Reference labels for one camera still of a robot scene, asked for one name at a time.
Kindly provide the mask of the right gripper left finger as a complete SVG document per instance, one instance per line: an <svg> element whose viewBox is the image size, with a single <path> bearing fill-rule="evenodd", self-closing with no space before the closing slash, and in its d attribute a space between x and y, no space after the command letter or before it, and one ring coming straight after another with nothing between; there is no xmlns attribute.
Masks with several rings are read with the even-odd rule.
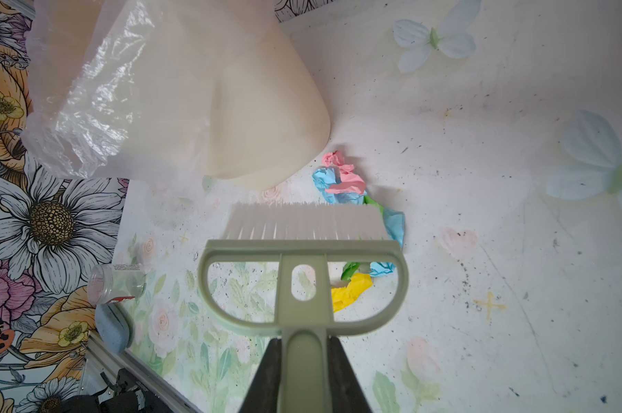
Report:
<svg viewBox="0 0 622 413"><path fill-rule="evenodd" d="M239 413L277 413L283 344L273 338L264 352Z"/></svg>

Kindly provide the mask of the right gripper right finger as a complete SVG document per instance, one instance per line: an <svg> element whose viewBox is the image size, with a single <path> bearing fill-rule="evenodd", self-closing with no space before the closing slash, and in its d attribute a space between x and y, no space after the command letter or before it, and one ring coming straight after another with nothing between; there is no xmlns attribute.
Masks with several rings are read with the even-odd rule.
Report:
<svg viewBox="0 0 622 413"><path fill-rule="evenodd" d="M371 413L362 387L338 337L327 341L331 406L337 413Z"/></svg>

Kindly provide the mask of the green hand brush white bristles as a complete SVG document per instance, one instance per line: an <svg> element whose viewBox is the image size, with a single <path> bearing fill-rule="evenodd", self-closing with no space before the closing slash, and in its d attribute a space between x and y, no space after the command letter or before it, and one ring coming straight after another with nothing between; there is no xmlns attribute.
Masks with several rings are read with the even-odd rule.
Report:
<svg viewBox="0 0 622 413"><path fill-rule="evenodd" d="M393 263L392 299L372 316L338 321L331 300L334 263ZM222 308L209 285L216 264L271 263L276 294L271 319L249 321ZM231 209L218 239L205 245L198 267L203 302L225 328L244 337L280 338L282 374L277 412L333 412L327 341L365 335L387 324L409 285L400 245L389 237L376 206L354 204L245 204Z"/></svg>

